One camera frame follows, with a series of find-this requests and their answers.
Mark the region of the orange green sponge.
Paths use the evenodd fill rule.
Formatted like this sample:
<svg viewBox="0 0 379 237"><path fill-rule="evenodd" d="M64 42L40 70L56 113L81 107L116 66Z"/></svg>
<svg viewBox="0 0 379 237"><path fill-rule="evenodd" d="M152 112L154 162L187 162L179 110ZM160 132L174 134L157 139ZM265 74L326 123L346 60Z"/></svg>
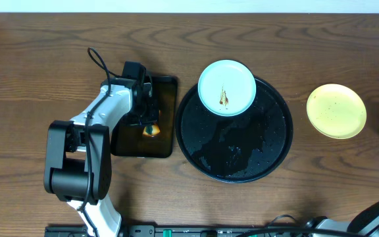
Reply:
<svg viewBox="0 0 379 237"><path fill-rule="evenodd" d="M143 129L143 136L153 138L161 133L157 123L145 126Z"/></svg>

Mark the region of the black rectangular tray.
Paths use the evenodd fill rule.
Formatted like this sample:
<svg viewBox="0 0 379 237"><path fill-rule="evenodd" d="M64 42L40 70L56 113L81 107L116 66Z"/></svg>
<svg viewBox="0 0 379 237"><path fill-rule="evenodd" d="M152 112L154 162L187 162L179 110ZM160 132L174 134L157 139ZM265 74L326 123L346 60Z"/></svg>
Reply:
<svg viewBox="0 0 379 237"><path fill-rule="evenodd" d="M167 158L172 153L174 112L178 83L175 77L154 76L153 91L158 99L161 133L153 138L143 136L144 126L126 126L122 119L111 138L111 153L116 156Z"/></svg>

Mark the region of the upper mint green plate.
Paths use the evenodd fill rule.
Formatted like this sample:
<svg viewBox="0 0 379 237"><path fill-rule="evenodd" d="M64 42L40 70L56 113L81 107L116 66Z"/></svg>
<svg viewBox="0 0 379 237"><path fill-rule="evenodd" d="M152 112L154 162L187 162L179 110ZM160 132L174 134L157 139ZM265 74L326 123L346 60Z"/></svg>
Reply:
<svg viewBox="0 0 379 237"><path fill-rule="evenodd" d="M256 95L256 82L242 63L220 60L207 66L199 77L197 92L212 113L232 117L245 112Z"/></svg>

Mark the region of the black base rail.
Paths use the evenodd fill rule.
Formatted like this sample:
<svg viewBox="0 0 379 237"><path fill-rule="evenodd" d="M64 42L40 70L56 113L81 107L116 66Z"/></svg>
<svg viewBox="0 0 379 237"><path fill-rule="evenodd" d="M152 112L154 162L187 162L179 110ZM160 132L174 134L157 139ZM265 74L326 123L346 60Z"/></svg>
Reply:
<svg viewBox="0 0 379 237"><path fill-rule="evenodd" d="M255 228L153 226L121 224L113 233L118 237L236 237ZM51 225L45 228L44 237L84 237L93 234L87 226Z"/></svg>

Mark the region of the yellow plate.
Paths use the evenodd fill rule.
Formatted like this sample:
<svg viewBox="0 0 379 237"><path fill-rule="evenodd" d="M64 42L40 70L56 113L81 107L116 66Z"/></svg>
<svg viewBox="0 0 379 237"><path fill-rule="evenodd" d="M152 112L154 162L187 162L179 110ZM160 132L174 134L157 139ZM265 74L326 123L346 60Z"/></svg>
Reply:
<svg viewBox="0 0 379 237"><path fill-rule="evenodd" d="M306 110L312 126L329 138L352 138L366 124L363 100L352 89L340 84L325 84L313 90Z"/></svg>

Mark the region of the black round tray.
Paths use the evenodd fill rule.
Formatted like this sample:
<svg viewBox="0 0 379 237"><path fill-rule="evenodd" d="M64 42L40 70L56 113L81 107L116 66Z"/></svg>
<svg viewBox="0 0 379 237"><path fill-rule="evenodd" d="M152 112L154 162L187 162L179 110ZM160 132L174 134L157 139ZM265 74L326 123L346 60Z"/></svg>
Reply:
<svg viewBox="0 0 379 237"><path fill-rule="evenodd" d="M186 159L206 176L227 183L252 182L275 170L288 154L293 122L288 105L268 82L256 78L256 96L242 114L221 117L205 108L197 86L176 112L176 137Z"/></svg>

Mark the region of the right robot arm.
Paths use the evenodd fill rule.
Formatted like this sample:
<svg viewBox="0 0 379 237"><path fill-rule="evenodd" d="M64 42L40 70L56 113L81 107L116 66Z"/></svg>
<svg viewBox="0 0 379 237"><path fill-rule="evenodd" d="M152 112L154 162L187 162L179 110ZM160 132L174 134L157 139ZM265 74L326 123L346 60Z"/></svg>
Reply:
<svg viewBox="0 0 379 237"><path fill-rule="evenodd" d="M351 232L363 236L379 236L379 201L360 212L350 223L328 219L325 216L310 220L307 228Z"/></svg>

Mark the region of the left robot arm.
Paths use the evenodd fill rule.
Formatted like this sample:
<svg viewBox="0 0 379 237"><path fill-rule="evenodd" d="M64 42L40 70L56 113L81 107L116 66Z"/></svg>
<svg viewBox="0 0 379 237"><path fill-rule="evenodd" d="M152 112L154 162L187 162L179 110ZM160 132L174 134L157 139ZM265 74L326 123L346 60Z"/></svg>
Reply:
<svg viewBox="0 0 379 237"><path fill-rule="evenodd" d="M147 111L153 100L150 82L105 84L79 115L53 121L47 133L45 191L77 210L89 236L118 236L122 218L108 195L111 183L113 128L129 112Z"/></svg>

